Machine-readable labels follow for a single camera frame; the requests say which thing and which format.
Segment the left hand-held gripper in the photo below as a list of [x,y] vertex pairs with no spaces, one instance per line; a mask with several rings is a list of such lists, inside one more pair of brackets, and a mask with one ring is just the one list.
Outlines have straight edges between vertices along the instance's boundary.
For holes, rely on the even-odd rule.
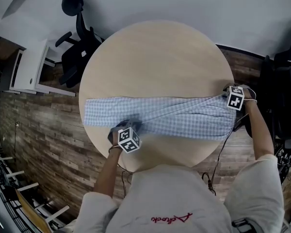
[[[125,153],[131,153],[138,150],[141,146],[141,140],[136,132],[140,131],[142,121],[135,119],[124,120],[123,125],[111,128],[108,134],[108,140],[113,147],[120,147]],[[113,140],[113,133],[117,132],[116,142]]]

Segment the person's cream shirt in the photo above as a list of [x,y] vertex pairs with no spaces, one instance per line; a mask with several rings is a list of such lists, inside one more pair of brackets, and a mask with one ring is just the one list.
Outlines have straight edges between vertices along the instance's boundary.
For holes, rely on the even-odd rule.
[[280,233],[283,217],[277,159],[267,154],[238,173],[224,202],[187,168],[137,172],[121,204],[85,194],[73,233],[235,233],[240,219],[258,233]]

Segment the person's right forearm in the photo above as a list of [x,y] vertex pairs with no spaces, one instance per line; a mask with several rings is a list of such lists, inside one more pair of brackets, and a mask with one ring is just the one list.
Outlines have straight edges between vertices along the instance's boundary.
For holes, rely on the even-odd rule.
[[247,100],[245,109],[250,119],[255,159],[267,154],[273,155],[274,146],[271,134],[257,103],[253,100]]

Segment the person's left forearm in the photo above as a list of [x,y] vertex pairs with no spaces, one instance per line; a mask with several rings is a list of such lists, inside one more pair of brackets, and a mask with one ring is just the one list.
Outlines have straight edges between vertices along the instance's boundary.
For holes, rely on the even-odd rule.
[[122,149],[119,146],[110,148],[108,158],[94,185],[94,192],[113,197],[117,166],[121,153]]

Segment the wooden board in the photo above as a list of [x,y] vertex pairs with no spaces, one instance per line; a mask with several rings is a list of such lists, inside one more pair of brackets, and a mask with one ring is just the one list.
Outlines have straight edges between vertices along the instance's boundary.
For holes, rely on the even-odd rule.
[[52,233],[51,228],[46,220],[36,212],[36,210],[26,201],[26,199],[17,189],[15,190],[15,192],[22,206],[22,210],[29,219],[29,221],[34,226],[36,226],[42,233]]

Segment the dark tables with white legs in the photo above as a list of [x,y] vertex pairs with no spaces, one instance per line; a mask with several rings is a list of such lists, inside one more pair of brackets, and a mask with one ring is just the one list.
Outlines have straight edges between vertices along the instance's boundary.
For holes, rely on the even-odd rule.
[[16,224],[21,233],[42,233],[24,214],[15,192],[17,189],[36,212],[46,220],[52,233],[62,228],[63,223],[57,220],[57,217],[66,212],[69,206],[64,206],[53,214],[48,212],[46,209],[49,206],[49,202],[38,199],[37,189],[39,183],[24,184],[20,178],[25,172],[23,170],[13,172],[8,167],[7,162],[15,160],[13,156],[4,156],[0,146],[0,199],[11,220]]

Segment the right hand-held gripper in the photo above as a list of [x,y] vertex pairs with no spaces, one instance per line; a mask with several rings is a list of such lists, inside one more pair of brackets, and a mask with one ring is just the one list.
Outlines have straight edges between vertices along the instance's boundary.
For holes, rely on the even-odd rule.
[[[246,99],[244,88],[248,89],[253,93],[252,98]],[[245,100],[254,100],[256,101],[256,94],[249,86],[229,86],[223,89],[223,92],[226,93],[223,95],[224,98],[227,98],[227,108],[234,110],[241,110],[243,102]]]

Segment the black mesh office chair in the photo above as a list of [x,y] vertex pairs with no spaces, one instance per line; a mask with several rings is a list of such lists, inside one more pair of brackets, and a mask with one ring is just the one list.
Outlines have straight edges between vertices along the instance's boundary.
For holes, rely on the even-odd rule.
[[276,135],[291,138],[291,45],[286,51],[277,53],[275,61],[275,117]]
[[261,65],[257,98],[258,107],[272,137],[277,135],[279,113],[282,106],[276,75],[274,62],[267,55]]

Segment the blue checkered cloth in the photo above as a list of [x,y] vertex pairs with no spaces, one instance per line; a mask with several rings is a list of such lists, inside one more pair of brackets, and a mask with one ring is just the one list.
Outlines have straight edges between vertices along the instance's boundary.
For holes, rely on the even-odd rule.
[[83,122],[88,126],[114,127],[137,119],[144,133],[204,140],[223,140],[232,131],[236,111],[222,95],[207,98],[88,99]]

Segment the white frame dark top desk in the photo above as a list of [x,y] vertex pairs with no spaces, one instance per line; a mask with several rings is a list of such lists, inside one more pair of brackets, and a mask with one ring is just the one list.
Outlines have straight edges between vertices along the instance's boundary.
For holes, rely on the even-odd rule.
[[20,50],[25,48],[0,37],[0,92],[10,88],[12,72]]

